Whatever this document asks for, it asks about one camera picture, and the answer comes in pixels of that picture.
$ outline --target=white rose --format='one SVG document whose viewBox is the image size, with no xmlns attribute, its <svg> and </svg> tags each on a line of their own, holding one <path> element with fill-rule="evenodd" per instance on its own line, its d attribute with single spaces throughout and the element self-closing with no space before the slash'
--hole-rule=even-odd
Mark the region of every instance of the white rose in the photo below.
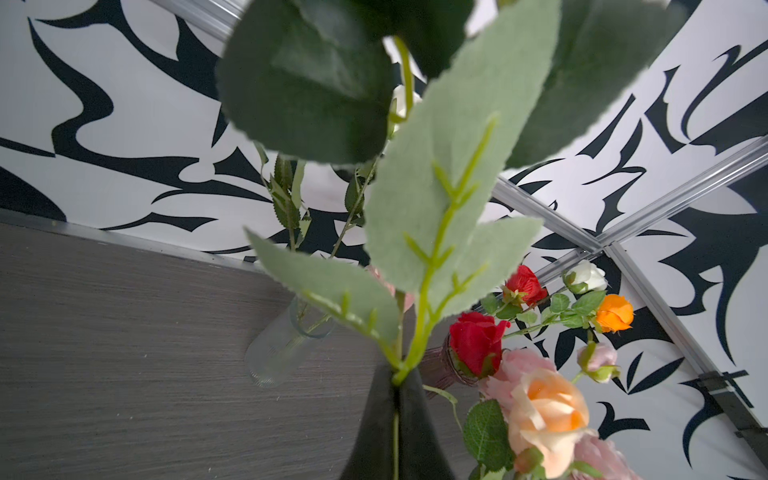
<svg viewBox="0 0 768 480">
<path fill-rule="evenodd" d="M 605 290 L 608 282 L 605 281 L 605 272 L 597 268 L 594 263 L 582 260 L 577 266 L 573 267 L 565 274 L 568 289 L 573 293 L 586 293 L 590 290 Z"/>
</svg>

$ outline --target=orange rose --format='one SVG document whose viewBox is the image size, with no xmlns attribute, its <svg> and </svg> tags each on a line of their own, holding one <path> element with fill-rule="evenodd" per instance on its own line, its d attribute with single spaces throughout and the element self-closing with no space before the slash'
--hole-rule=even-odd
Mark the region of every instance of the orange rose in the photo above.
<svg viewBox="0 0 768 480">
<path fill-rule="evenodd" d="M 595 319 L 605 332 L 617 332 L 632 328 L 634 309 L 632 304 L 622 296 L 606 295 L 598 307 L 598 317 Z"/>
<path fill-rule="evenodd" d="M 581 392 L 559 373 L 536 369 L 523 375 L 511 397 L 509 446 L 518 454 L 538 448 L 547 478 L 560 477 L 573 462 L 576 443 L 589 432 L 589 411 Z"/>
</svg>

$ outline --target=artificial flower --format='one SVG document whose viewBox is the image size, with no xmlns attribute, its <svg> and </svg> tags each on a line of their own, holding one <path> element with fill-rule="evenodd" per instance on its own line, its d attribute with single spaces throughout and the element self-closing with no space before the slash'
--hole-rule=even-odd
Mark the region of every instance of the artificial flower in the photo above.
<svg viewBox="0 0 768 480">
<path fill-rule="evenodd" d="M 509 277 L 504 287 L 508 290 L 505 291 L 508 303 L 519 305 L 525 302 L 531 306 L 547 297 L 547 289 L 541 288 L 536 274 L 525 265 L 518 266 L 518 271 Z"/>
<path fill-rule="evenodd" d="M 616 450 L 610 440 L 600 440 L 596 435 L 585 435 L 574 450 L 576 460 L 586 462 L 603 476 L 601 480 L 642 480 L 627 465 L 627 459 Z M 583 472 L 572 472 L 570 480 L 595 480 Z"/>
<path fill-rule="evenodd" d="M 393 286 L 391 283 L 387 283 L 387 282 L 384 281 L 384 279 L 382 278 L 382 274 L 381 274 L 381 272 L 379 272 L 378 268 L 376 268 L 373 265 L 368 265 L 366 267 L 366 270 L 368 270 L 371 273 L 371 275 L 376 277 L 376 279 L 383 286 L 385 286 L 387 290 L 389 290 L 389 294 L 390 295 L 395 296 L 395 286 Z M 410 293 L 406 293 L 405 302 L 402 305 L 402 311 L 403 312 L 407 312 L 408 309 L 413 306 L 413 302 L 414 302 L 414 296 L 412 294 L 410 294 Z"/>
<path fill-rule="evenodd" d="M 499 370 L 480 382 L 480 390 L 502 407 L 515 454 L 536 447 L 547 478 L 563 475 L 576 443 L 588 432 L 589 411 L 581 392 L 554 363 L 530 349 L 505 351 Z"/>
<path fill-rule="evenodd" d="M 605 272 L 594 263 L 582 260 L 564 275 L 565 285 L 568 289 L 581 295 L 589 291 L 605 290 L 608 282 L 605 281 Z"/>
<path fill-rule="evenodd" d="M 632 304 L 622 296 L 606 295 L 603 303 L 598 307 L 598 316 L 595 321 L 600 324 L 605 332 L 617 332 L 632 328 L 634 320 Z"/>
<path fill-rule="evenodd" d="M 616 366 L 619 354 L 610 343 L 589 342 L 577 355 L 581 371 L 597 383 L 608 383 L 621 374 Z"/>
<path fill-rule="evenodd" d="M 451 325 L 451 349 L 478 378 L 491 375 L 502 360 L 502 336 L 510 325 L 506 320 L 496 325 L 492 316 L 482 313 L 463 313 Z"/>
</svg>

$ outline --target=brown vase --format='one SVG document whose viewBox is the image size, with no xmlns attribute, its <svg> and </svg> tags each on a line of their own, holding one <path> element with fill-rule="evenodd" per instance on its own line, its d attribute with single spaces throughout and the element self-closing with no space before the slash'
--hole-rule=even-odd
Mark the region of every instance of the brown vase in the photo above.
<svg viewBox="0 0 768 480">
<path fill-rule="evenodd" d="M 454 383 L 461 383 L 467 386 L 477 386 L 478 380 L 474 376 L 467 376 L 456 367 L 451 352 L 451 334 L 445 336 L 442 346 L 429 349 L 424 353 L 424 358 L 419 364 L 419 373 L 421 374 L 424 385 L 433 386 L 437 389 L 445 390 Z M 437 395 L 434 392 L 427 392 L 427 398 L 431 399 Z"/>
</svg>

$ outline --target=clear glass bottle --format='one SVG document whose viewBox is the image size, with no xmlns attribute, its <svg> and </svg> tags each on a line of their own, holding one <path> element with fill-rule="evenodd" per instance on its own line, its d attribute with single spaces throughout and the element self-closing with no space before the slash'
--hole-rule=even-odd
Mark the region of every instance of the clear glass bottle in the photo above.
<svg viewBox="0 0 768 480">
<path fill-rule="evenodd" d="M 331 333 L 335 323 L 294 297 L 245 352 L 245 365 L 253 381 L 260 387 L 284 382 Z"/>
</svg>

